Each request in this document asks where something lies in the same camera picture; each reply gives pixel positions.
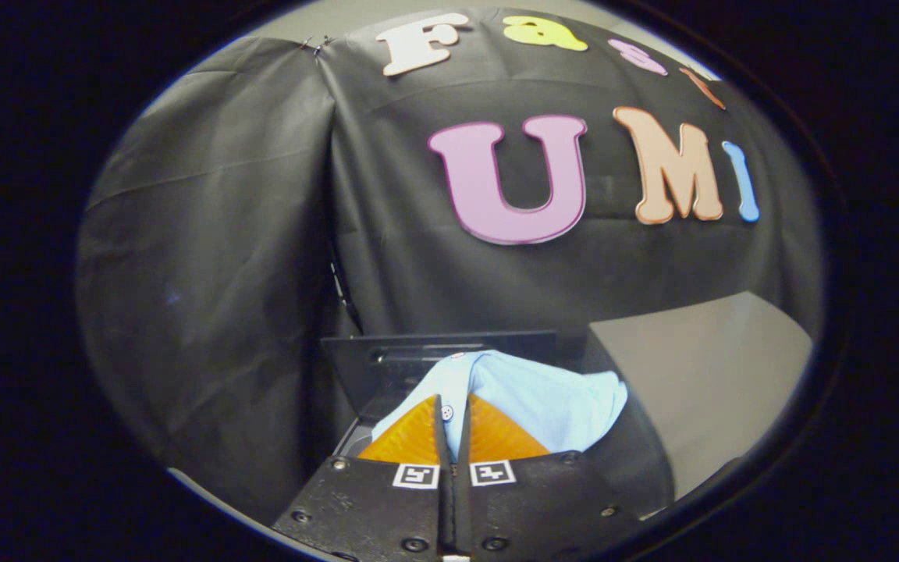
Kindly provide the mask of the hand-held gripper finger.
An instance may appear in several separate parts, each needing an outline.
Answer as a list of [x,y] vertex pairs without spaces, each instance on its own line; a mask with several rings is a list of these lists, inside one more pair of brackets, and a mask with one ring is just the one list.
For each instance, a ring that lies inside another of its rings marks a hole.
[[584,561],[640,528],[584,453],[550,453],[474,394],[459,453],[454,540],[474,561]]
[[272,530],[325,561],[439,561],[452,516],[443,506],[452,475],[439,396],[415,405],[400,423],[414,420],[427,430],[414,444],[432,461],[364,459],[372,426],[357,418]]

